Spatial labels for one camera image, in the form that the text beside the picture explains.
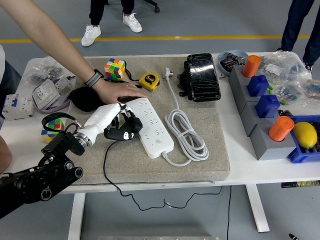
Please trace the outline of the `person's left hand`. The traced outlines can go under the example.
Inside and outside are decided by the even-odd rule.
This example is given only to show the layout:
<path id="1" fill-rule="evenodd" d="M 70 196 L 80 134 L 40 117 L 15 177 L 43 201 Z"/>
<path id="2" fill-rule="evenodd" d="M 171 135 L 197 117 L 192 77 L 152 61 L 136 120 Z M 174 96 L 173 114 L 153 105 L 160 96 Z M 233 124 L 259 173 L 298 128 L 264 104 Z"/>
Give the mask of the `person's left hand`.
<path id="1" fill-rule="evenodd" d="M 105 104 L 119 103 L 118 98 L 122 97 L 148 97 L 133 83 L 115 83 L 100 79 L 92 88 L 98 94 L 100 100 Z"/>

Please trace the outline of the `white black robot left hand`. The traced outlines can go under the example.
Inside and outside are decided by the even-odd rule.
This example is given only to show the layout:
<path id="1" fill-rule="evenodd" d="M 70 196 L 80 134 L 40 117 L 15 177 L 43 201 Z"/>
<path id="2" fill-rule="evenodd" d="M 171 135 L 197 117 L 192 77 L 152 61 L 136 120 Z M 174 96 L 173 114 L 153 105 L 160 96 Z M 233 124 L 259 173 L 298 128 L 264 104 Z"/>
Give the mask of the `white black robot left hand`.
<path id="1" fill-rule="evenodd" d="M 75 138 L 83 147 L 91 147 L 97 135 L 104 134 L 110 140 L 126 141 L 138 137 L 143 124 L 124 103 L 100 106 L 78 130 Z"/>

